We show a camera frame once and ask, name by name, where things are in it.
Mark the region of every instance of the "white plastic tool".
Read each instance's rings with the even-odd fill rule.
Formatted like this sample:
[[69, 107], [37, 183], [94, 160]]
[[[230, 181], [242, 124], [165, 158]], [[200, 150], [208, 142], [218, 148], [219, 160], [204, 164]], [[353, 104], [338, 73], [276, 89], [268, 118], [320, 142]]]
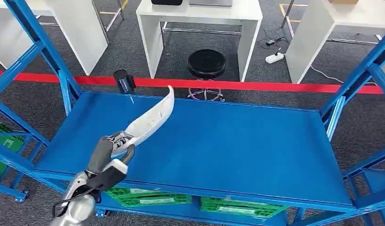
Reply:
[[120, 147], [114, 147], [112, 157], [124, 154], [127, 147], [138, 146], [155, 133], [170, 117], [174, 108], [174, 90], [169, 86], [169, 94], [159, 103], [134, 120], [116, 139], [127, 137], [128, 141]]
[[277, 61], [282, 60], [282, 59], [284, 59], [284, 54], [276, 53], [276, 54], [273, 54], [273, 55], [266, 57], [266, 62], [269, 64], [272, 64], [272, 63], [277, 62]]

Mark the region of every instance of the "black stool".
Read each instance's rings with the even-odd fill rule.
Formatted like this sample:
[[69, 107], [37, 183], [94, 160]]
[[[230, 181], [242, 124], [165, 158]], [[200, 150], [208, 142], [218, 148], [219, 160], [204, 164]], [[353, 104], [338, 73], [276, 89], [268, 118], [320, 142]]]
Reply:
[[[213, 81], [222, 75], [227, 67], [226, 58], [223, 54], [211, 50], [211, 49], [202, 49], [196, 51], [188, 57], [188, 69], [192, 75], [198, 77], [198, 80], [206, 80]], [[188, 98], [193, 98], [195, 100], [200, 100], [197, 98], [197, 95], [203, 94], [205, 100], [214, 101], [220, 99], [220, 101], [224, 101], [223, 94], [221, 93], [221, 89], [216, 91], [209, 89], [200, 89], [197, 92], [192, 92], [189, 89]], [[208, 95], [215, 95], [214, 98], [209, 99]]]

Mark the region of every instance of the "shelf caster wheel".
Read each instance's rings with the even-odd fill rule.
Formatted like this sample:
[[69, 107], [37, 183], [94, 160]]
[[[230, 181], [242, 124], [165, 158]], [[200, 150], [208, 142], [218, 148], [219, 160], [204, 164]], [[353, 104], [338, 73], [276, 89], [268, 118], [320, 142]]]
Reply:
[[104, 218], [105, 214], [103, 212], [95, 212], [95, 216], [98, 218]]
[[97, 210], [95, 212], [95, 216], [98, 218], [104, 218], [104, 217], [109, 217], [111, 215], [111, 211], [109, 210]]
[[22, 193], [24, 194], [23, 196], [21, 196], [21, 197], [16, 197], [15, 198], [15, 202], [18, 202], [18, 203], [22, 203], [22, 202], [24, 202], [25, 201], [25, 199], [26, 199], [26, 197], [28, 196], [28, 194], [29, 194], [29, 191], [27, 191], [27, 190], [23, 190], [22, 191]]

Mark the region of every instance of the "blue shelf surface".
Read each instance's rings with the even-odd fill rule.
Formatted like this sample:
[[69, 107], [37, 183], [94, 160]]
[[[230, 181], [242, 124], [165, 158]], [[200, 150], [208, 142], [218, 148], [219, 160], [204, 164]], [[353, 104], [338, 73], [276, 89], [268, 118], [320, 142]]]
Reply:
[[[85, 170], [101, 136], [161, 99], [83, 92], [36, 169]], [[137, 147], [125, 182], [352, 206], [316, 110], [176, 99], [168, 121]]]
[[[385, 190], [385, 170], [364, 169], [363, 172], [371, 193], [376, 193]], [[385, 209], [380, 210], [380, 213], [385, 222]]]
[[201, 221], [212, 224], [232, 225], [232, 226], [285, 226], [287, 218], [285, 212], [281, 212], [270, 219], [256, 218], [253, 216], [243, 216], [228, 213], [214, 213], [200, 211], [200, 199], [192, 197], [191, 204], [176, 205], [154, 205], [142, 207], [123, 207], [114, 199], [106, 194], [102, 194], [102, 203], [98, 208], [129, 213], [146, 214], [156, 217], [166, 217], [174, 219]]

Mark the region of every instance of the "red rope barrier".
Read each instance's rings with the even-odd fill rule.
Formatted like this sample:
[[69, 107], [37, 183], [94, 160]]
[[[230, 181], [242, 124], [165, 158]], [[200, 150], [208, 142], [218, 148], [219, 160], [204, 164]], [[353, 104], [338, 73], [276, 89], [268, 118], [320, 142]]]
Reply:
[[[111, 76], [75, 76], [81, 85], [116, 85]], [[58, 83], [58, 78], [53, 74], [20, 73], [16, 81], [50, 82]], [[167, 87], [174, 88], [208, 88], [208, 89], [235, 89], [257, 91], [283, 91], [283, 92], [319, 92], [335, 93], [340, 85], [328, 84], [292, 84], [276, 82], [236, 82], [236, 81], [197, 81], [180, 79], [144, 79], [134, 78], [137, 87]], [[378, 86], [364, 86], [359, 91], [361, 94], [383, 94]]]

